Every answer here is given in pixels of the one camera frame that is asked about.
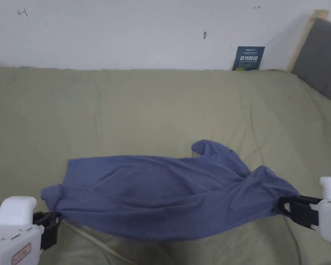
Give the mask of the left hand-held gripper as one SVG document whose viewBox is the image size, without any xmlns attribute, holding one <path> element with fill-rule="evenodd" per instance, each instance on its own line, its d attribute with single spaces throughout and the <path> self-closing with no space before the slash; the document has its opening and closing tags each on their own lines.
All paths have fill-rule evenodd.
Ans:
<svg viewBox="0 0 331 265">
<path fill-rule="evenodd" d="M 57 244 L 60 216 L 35 212 L 34 197 L 11 196 L 0 206 L 0 265 L 37 265 Z"/>
</svg>

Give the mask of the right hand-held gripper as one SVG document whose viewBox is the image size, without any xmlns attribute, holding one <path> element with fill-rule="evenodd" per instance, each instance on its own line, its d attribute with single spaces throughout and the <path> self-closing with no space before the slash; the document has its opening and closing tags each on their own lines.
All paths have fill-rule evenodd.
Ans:
<svg viewBox="0 0 331 265">
<path fill-rule="evenodd" d="M 331 243 L 331 177 L 320 178 L 323 198 L 281 197 L 278 210 L 294 223 L 312 229 Z"/>
</svg>

